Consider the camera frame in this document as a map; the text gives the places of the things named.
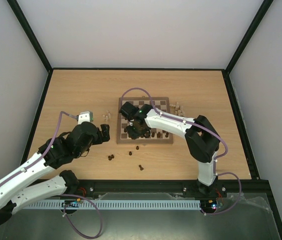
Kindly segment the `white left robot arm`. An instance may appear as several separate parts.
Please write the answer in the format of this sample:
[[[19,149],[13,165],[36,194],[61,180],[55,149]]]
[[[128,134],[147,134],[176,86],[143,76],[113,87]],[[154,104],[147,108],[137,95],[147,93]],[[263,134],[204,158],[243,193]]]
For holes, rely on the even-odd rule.
[[[64,170],[41,183],[35,181],[88,153],[91,146],[109,140],[109,125],[97,127],[87,121],[76,125],[72,131],[49,139],[26,162],[0,179],[0,225],[32,203],[75,193],[79,180],[71,170]]]

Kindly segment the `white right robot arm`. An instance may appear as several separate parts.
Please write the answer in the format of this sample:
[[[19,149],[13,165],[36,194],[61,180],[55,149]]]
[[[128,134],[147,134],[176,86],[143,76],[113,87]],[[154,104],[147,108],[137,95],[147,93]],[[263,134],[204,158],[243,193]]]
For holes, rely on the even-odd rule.
[[[138,108],[129,102],[120,107],[119,114],[129,122],[125,129],[133,140],[149,137],[151,129],[183,138],[190,155],[198,162],[198,191],[209,196],[216,190],[216,161],[228,153],[228,146],[205,116],[183,117],[149,104]]]

